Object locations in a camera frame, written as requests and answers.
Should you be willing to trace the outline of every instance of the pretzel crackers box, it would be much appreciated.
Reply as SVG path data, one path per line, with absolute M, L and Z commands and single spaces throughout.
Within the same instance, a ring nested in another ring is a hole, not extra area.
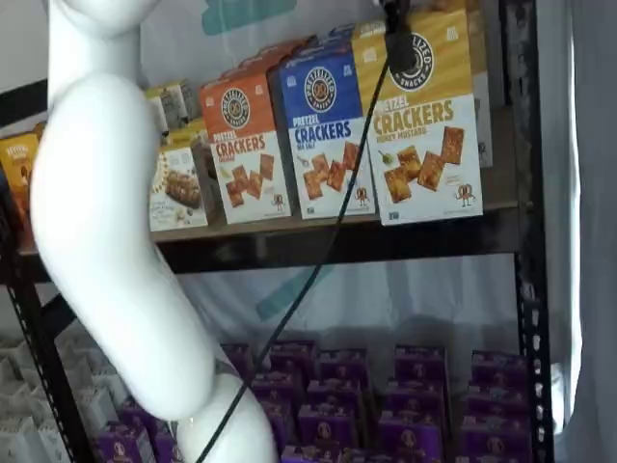
M 304 219 L 336 217 L 359 155 L 364 117 L 351 44 L 305 50 L 280 70 L 298 197 Z M 367 155 L 347 215 L 375 212 Z
M 384 225 L 482 214 L 482 185 L 463 0 L 410 16 L 416 66 L 388 72 L 368 145 Z M 386 26 L 358 28 L 352 40 L 362 108 L 387 57 Z
M 256 60 L 201 89 L 203 118 L 228 223 L 288 217 L 292 168 L 277 133 L 268 78 L 282 56 Z

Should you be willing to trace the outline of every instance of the snack package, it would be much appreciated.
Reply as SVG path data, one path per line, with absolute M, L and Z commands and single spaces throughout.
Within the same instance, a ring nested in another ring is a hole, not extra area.
M 305 404 L 298 413 L 298 427 L 305 445 L 355 448 L 359 444 L 354 411 L 344 405 Z
M 259 403 L 272 426 L 274 440 L 281 454 L 285 446 L 298 442 L 291 403 L 284 400 L 260 400 Z
M 337 447 L 287 446 L 281 455 L 281 463 L 338 463 L 340 450 Z
M 280 69 L 284 108 L 278 109 L 286 116 L 303 219 L 340 212 L 364 126 L 351 44 L 339 37 L 322 42 Z M 374 213 L 367 150 L 353 188 L 346 214 Z
M 308 384 L 307 401 L 312 404 L 329 403 L 343 405 L 354 411 L 356 428 L 360 432 L 362 443 L 368 439 L 367 416 L 360 382 L 343 379 L 313 379 Z
M 319 348 L 314 340 L 277 340 L 270 349 L 272 369 L 297 369 L 306 386 L 316 377 L 315 368 Z
M 465 402 L 472 415 L 519 419 L 529 416 L 527 396 L 516 389 L 469 384 Z
M 397 344 L 394 348 L 394 375 L 398 380 L 439 382 L 443 385 L 445 427 L 452 430 L 447 353 L 443 347 Z
M 515 457 L 526 461 L 531 456 L 529 421 L 467 415 L 460 429 L 459 452 Z
M 293 167 L 282 155 L 289 141 L 277 132 L 273 111 L 281 98 L 274 68 L 284 56 L 270 53 L 201 88 L 203 119 L 229 224 L 289 217 L 296 201 Z
M 482 214 L 465 1 L 409 17 L 416 67 L 389 72 L 368 136 L 384 225 Z M 366 115 L 386 61 L 386 25 L 352 39 Z
M 154 452 L 143 426 L 109 422 L 96 437 L 104 461 L 155 463 Z
M 146 98 L 150 102 L 156 126 L 162 137 L 166 137 L 170 130 L 181 127 L 179 109 L 171 92 L 164 87 L 148 89 Z
M 527 390 L 527 362 L 521 355 L 474 350 L 471 381 L 479 385 Z
M 253 352 L 248 344 L 229 342 L 221 344 L 221 347 L 241 378 L 247 378 L 253 374 L 255 364 L 253 363 Z
M 251 383 L 251 390 L 258 399 L 288 400 L 294 413 L 305 401 L 302 379 L 296 372 L 267 371 L 258 373 Z
M 30 234 L 30 181 L 39 137 L 25 133 L 0 140 L 0 162 L 7 178 L 16 213 L 24 230 Z
M 443 462 L 443 440 L 437 417 L 407 410 L 384 410 L 379 419 L 380 448 L 413 456 L 422 463 Z
M 161 147 L 150 190 L 153 232 L 205 227 L 216 216 L 216 184 L 199 141 Z

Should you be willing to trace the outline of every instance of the yellow cracker box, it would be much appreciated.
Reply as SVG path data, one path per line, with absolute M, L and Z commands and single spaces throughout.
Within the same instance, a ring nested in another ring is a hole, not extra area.
M 410 17 L 416 67 L 388 73 L 368 145 L 384 225 L 482 214 L 482 185 L 463 2 Z M 366 115 L 387 57 L 383 22 L 352 40 Z

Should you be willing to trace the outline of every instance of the orange cracker box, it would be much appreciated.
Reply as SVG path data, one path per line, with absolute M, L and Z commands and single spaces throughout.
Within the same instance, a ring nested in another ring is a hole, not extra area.
M 269 88 L 274 62 L 255 62 L 201 89 L 201 107 L 228 223 L 291 215 L 293 167 L 282 155 Z
M 368 145 L 382 223 L 482 214 L 482 185 L 464 0 L 410 16 L 416 67 L 388 73 Z M 366 115 L 386 61 L 386 27 L 357 28 L 352 40 Z

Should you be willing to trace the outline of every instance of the brand logo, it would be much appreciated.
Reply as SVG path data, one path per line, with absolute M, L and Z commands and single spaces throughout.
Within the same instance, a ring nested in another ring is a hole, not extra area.
M 405 92 L 414 92 L 424 87 L 435 67 L 435 55 L 428 40 L 420 34 L 413 34 L 412 44 L 412 50 L 416 55 L 414 68 L 391 75 L 396 86 Z
M 251 116 L 249 99 L 240 89 L 229 89 L 223 95 L 221 112 L 230 127 L 242 128 Z
M 325 113 L 335 104 L 336 82 L 325 68 L 313 68 L 305 80 L 305 97 L 308 106 L 318 113 Z

